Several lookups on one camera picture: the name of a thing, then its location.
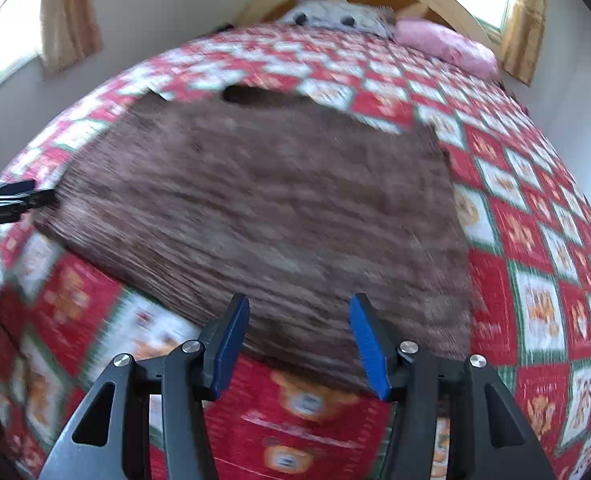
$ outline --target red checkered quilt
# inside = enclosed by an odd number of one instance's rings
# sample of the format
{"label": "red checkered quilt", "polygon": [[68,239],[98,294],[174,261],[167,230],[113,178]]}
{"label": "red checkered quilt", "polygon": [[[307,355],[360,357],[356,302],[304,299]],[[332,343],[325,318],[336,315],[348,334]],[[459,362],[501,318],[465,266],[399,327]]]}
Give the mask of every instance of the red checkered quilt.
{"label": "red checkered quilt", "polygon": [[[419,118],[450,152],[474,286],[471,352],[485,355],[560,479],[591,464],[591,207],[547,139],[493,84],[379,38],[263,25],[192,41],[112,78],[57,117],[4,180],[52,186],[76,150],[153,89],[191,100],[237,82],[308,94],[392,134]],[[37,475],[112,356],[166,353],[197,328],[38,234],[0,227],[0,419]],[[242,357],[206,416],[223,479],[369,478],[391,408]],[[163,478],[159,399],[154,478]],[[448,421],[435,440],[444,475]]]}

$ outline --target white pillow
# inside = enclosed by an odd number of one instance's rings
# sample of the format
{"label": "white pillow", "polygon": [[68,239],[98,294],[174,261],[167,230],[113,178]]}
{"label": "white pillow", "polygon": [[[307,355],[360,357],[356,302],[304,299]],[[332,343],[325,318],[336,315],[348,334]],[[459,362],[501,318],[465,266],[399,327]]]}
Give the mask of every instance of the white pillow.
{"label": "white pillow", "polygon": [[381,9],[345,2],[300,0],[277,23],[367,32],[385,39],[392,37]]}

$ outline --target blue gripper pad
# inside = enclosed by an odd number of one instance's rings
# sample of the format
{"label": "blue gripper pad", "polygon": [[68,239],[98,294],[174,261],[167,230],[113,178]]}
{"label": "blue gripper pad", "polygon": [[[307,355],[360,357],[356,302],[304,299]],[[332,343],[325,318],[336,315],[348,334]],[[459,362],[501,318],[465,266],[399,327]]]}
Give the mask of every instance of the blue gripper pad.
{"label": "blue gripper pad", "polygon": [[214,339],[221,341],[213,363],[213,381],[211,391],[218,399],[229,387],[233,367],[242,349],[242,342],[248,328],[248,298],[242,294],[233,296],[229,307],[218,320],[217,335]]}
{"label": "blue gripper pad", "polygon": [[395,346],[391,355],[391,344],[383,333],[384,327],[365,294],[356,294],[351,298],[349,317],[369,385],[380,400],[387,400],[391,393],[391,383],[387,374],[387,357],[397,359]]}

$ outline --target pink pillow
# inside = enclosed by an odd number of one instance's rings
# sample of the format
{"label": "pink pillow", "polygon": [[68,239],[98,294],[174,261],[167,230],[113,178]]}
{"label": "pink pillow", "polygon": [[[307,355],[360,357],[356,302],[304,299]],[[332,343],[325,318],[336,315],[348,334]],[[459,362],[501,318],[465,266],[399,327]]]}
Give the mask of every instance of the pink pillow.
{"label": "pink pillow", "polygon": [[480,79],[498,78],[498,61],[491,49],[450,28],[428,20],[398,20],[395,41],[437,57]]}

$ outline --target pillow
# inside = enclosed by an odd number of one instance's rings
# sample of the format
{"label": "pillow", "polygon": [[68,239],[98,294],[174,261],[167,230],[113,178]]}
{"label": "pillow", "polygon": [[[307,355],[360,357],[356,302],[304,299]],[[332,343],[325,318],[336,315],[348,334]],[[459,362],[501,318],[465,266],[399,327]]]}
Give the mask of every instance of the pillow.
{"label": "pillow", "polygon": [[498,78],[498,61],[491,49],[437,23],[421,19],[398,20],[395,41],[437,57],[480,79],[490,81]]}
{"label": "pillow", "polygon": [[385,39],[392,37],[385,10],[346,2],[300,0],[277,23],[367,32]]}

